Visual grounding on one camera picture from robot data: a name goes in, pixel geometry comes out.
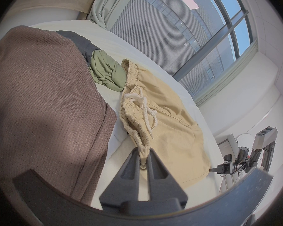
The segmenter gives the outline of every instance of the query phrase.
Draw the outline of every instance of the bed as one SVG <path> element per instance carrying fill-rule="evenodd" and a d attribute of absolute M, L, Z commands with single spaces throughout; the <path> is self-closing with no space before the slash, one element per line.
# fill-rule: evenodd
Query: bed
<path fill-rule="evenodd" d="M 217 167 L 218 164 L 223 163 L 223 157 L 213 134 L 187 90 L 160 66 L 131 44 L 89 20 L 54 21 L 37 24 L 32 27 L 43 30 L 68 30 L 76 32 L 90 40 L 102 50 L 105 50 L 117 62 L 121 63 L 123 59 L 128 58 L 150 70 L 178 94 L 191 117 L 199 124 L 203 131 L 204 149 L 211 160 L 211 167 L 214 168 Z M 96 86 L 106 103 L 108 103 L 118 115 L 121 92 L 112 91 L 98 84 L 96 84 Z M 108 144 L 107 159 L 94 198 L 91 202 L 92 207 L 102 209 L 99 196 L 116 175 L 133 148 L 134 144 L 131 138 L 127 135 L 121 121 L 118 119 Z M 186 208 L 197 206 L 215 198 L 219 194 L 221 183 L 222 177 L 216 173 L 210 172 L 203 180 L 186 188 L 185 192 L 189 197 Z M 148 200 L 147 182 L 142 176 L 140 176 L 139 200 Z"/>

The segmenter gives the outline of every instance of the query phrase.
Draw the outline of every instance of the white drawstring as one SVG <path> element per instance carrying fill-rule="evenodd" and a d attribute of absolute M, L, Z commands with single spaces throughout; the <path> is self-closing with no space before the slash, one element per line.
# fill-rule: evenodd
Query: white drawstring
<path fill-rule="evenodd" d="M 149 134 L 150 136 L 152 137 L 153 139 L 153 136 L 152 136 L 152 130 L 154 129 L 155 126 L 157 126 L 157 118 L 156 118 L 156 113 L 157 111 L 156 110 L 152 110 L 150 109 L 148 106 L 147 106 L 147 98 L 144 97 L 143 93 L 142 93 L 142 89 L 139 88 L 139 92 L 140 92 L 140 95 L 137 94 L 137 93 L 132 93 L 132 94 L 125 94 L 124 95 L 124 98 L 132 98 L 130 99 L 131 102 L 134 102 L 134 101 L 137 101 L 140 103 L 140 108 L 143 110 L 144 112 L 144 120 L 145 120 L 145 123 L 146 123 L 146 127 L 149 131 Z M 150 124 L 149 124 L 149 119 L 148 119 L 148 113 L 153 116 L 154 118 L 154 121 L 155 121 L 155 124 L 153 126 L 153 128 L 151 128 Z"/>

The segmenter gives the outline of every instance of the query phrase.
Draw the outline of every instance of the curtain fold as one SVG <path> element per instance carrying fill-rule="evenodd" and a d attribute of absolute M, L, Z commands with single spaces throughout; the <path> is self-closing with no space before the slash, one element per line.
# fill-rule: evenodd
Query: curtain fold
<path fill-rule="evenodd" d="M 110 30 L 130 0 L 95 0 L 88 19 Z"/>

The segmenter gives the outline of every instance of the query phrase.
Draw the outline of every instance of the green garment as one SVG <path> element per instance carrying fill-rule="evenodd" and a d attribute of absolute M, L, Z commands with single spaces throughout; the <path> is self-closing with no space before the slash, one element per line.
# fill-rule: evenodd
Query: green garment
<path fill-rule="evenodd" d="M 89 69 L 95 83 L 105 85 L 118 92 L 124 89 L 126 83 L 125 70 L 104 50 L 93 52 Z"/>

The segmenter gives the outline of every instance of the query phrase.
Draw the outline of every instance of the dark gray garment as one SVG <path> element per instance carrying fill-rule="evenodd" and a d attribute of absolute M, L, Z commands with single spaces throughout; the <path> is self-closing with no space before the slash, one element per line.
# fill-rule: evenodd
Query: dark gray garment
<path fill-rule="evenodd" d="M 86 59 L 88 66 L 90 66 L 92 52 L 97 49 L 101 50 L 99 47 L 96 47 L 94 44 L 92 44 L 90 40 L 81 35 L 78 35 L 75 32 L 59 30 L 57 31 L 57 33 L 64 36 L 65 38 L 72 40 L 75 43 L 79 51 Z"/>

